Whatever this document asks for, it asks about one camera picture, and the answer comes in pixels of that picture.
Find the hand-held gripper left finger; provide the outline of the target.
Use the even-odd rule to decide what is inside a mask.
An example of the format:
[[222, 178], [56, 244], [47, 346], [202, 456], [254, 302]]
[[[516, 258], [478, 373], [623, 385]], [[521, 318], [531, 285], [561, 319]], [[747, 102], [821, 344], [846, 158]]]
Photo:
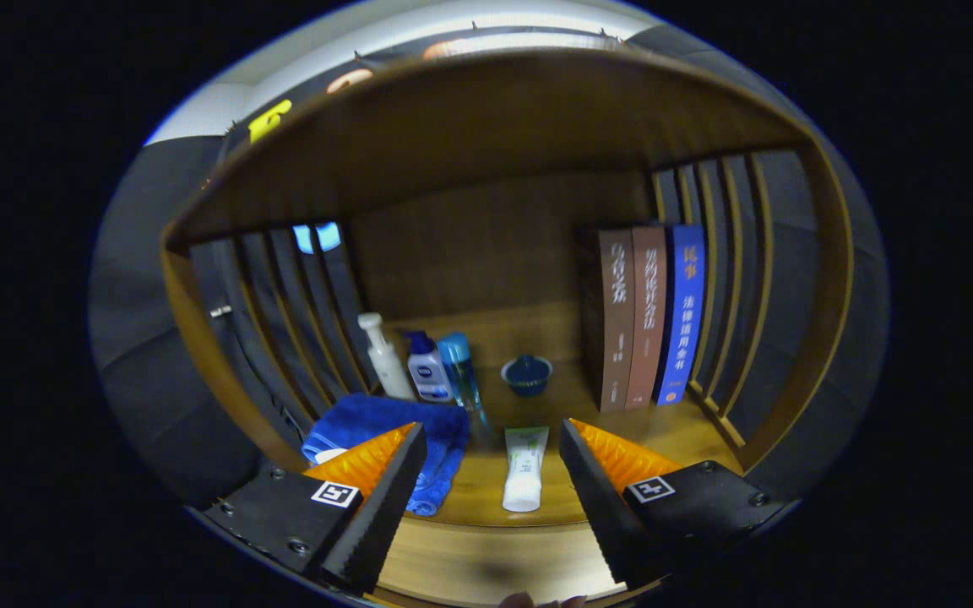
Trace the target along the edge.
[[307, 472], [263, 467], [199, 520], [310, 591], [371, 594], [426, 458], [424, 425], [402, 425]]

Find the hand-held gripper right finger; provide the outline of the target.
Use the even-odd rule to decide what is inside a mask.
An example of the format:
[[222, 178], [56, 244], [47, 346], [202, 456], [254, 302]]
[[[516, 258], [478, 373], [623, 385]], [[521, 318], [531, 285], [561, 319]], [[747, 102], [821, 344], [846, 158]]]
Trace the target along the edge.
[[723, 464], [680, 465], [575, 419], [559, 453], [618, 584], [638, 588], [718, 561], [791, 511], [791, 499]]

